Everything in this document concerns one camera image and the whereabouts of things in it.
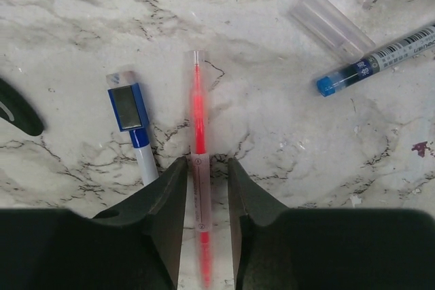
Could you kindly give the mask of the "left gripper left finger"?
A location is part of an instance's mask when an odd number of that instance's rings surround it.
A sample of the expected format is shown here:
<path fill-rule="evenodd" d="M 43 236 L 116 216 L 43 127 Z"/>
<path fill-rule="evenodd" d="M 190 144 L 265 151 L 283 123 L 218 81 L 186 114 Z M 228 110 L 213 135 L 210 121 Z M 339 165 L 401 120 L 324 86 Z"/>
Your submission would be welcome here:
<path fill-rule="evenodd" d="M 188 164 L 85 218 L 68 209 L 1 210 L 2 289 L 175 289 Z"/>

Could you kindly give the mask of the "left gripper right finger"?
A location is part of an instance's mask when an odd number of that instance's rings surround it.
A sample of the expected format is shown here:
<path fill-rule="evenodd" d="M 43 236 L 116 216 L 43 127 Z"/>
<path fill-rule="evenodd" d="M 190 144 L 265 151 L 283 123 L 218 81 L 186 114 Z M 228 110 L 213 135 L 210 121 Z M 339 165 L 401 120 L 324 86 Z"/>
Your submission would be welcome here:
<path fill-rule="evenodd" d="M 237 289 L 433 289 L 434 219 L 413 209 L 291 209 L 228 162 Z"/>

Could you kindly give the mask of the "red pen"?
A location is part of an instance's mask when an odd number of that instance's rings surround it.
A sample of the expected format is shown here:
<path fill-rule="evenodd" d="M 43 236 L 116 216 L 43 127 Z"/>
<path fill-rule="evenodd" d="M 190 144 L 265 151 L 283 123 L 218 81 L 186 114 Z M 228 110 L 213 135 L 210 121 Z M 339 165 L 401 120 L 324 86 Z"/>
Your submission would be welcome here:
<path fill-rule="evenodd" d="M 211 174 L 208 144 L 209 106 L 206 81 L 205 53 L 188 53 L 189 109 L 190 109 L 190 161 L 193 176 L 194 228 L 198 248 L 198 269 L 201 285 L 208 289 L 212 283 L 211 254 Z"/>

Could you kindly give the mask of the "white blue pen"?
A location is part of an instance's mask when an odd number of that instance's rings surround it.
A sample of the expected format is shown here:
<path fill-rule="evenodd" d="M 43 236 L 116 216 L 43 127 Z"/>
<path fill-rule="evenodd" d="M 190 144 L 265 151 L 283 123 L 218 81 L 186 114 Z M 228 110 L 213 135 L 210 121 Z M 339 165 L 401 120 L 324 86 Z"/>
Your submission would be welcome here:
<path fill-rule="evenodd" d="M 134 72 L 125 71 L 106 76 L 107 93 L 121 132 L 130 136 L 144 186 L 159 178 L 148 126 L 150 124 L 141 85 Z"/>

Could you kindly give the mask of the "blue pen cap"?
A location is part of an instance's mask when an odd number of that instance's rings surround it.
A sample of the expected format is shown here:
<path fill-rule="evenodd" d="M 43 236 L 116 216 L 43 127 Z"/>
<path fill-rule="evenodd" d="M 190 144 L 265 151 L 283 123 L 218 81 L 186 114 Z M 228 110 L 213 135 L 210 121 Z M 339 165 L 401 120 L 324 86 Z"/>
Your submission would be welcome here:
<path fill-rule="evenodd" d="M 433 47 L 434 25 L 431 24 L 353 64 L 325 74 L 316 81 L 317 90 L 324 97 L 333 95 Z"/>

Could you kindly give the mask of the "clear pen cap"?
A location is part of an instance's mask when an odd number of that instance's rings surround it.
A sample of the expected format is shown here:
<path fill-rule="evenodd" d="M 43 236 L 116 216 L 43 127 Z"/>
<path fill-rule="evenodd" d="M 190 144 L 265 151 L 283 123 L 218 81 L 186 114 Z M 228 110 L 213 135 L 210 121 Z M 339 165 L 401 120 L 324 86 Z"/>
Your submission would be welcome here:
<path fill-rule="evenodd" d="M 290 15 L 349 64 L 375 48 L 372 39 L 329 0 L 296 0 Z"/>

